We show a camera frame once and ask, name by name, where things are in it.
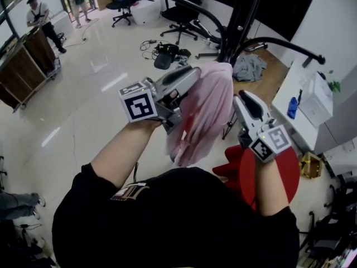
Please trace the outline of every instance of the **man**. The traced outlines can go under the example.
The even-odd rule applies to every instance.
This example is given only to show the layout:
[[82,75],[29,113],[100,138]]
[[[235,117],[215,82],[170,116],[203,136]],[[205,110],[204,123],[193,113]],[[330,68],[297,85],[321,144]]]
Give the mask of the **man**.
[[0,193],[0,221],[28,216],[40,219],[35,208],[37,204],[44,207],[46,202],[36,193],[8,194],[2,192]]
[[71,3],[72,14],[77,22],[76,29],[79,29],[82,27],[79,21],[79,7],[81,7],[83,11],[83,14],[85,16],[85,21],[87,23],[91,21],[91,19],[88,18],[87,5],[84,0],[69,0],[69,1]]
[[275,161],[257,166],[256,212],[196,167],[124,186],[157,125],[127,124],[74,178],[52,227],[59,265],[295,268],[299,234]]
[[38,3],[37,0],[28,0],[27,4],[29,4],[31,7],[26,16],[27,27],[42,27],[45,36],[50,38],[55,43],[59,52],[62,54],[67,52],[67,50],[62,47],[61,40],[58,38],[54,27],[50,22],[50,10],[47,4],[42,2]]

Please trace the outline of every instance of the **red seat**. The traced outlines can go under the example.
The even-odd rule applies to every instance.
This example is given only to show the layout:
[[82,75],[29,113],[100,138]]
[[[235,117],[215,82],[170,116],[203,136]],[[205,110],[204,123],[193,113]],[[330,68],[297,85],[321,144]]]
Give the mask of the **red seat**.
[[[213,168],[218,176],[228,178],[225,183],[236,195],[246,203],[255,207],[255,156],[250,149],[243,150],[241,145],[227,148],[224,152],[228,164]],[[276,157],[289,203],[296,194],[300,179],[300,168],[293,148]]]

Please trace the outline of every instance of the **black screen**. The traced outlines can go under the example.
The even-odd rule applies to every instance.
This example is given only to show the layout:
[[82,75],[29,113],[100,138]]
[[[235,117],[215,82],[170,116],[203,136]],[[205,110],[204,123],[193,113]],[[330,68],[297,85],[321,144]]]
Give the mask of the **black screen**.
[[[233,7],[235,0],[216,0]],[[288,41],[294,37],[312,0],[261,0],[255,19]]]
[[312,0],[261,0],[255,19],[291,41],[311,2]]

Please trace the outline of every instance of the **jeans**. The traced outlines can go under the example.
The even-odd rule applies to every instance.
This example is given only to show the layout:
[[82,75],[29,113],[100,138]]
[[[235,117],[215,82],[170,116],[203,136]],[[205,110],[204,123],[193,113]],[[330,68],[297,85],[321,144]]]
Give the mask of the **jeans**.
[[0,220],[31,216],[38,194],[0,193]]

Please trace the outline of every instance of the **white desk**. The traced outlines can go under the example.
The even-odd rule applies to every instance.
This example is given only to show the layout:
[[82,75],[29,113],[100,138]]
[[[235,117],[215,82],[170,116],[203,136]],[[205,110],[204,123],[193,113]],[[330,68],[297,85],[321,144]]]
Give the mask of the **white desk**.
[[303,88],[308,77],[314,73],[314,71],[309,70],[308,67],[304,69],[301,66],[302,63],[303,61],[299,59],[296,59],[293,62],[283,84],[272,102],[272,106],[283,120],[295,130],[298,136],[293,135],[293,138],[298,145],[302,149],[313,151],[316,145],[319,128],[314,127],[299,108],[296,112],[295,119],[291,119],[287,115],[291,98],[298,98],[300,89]]

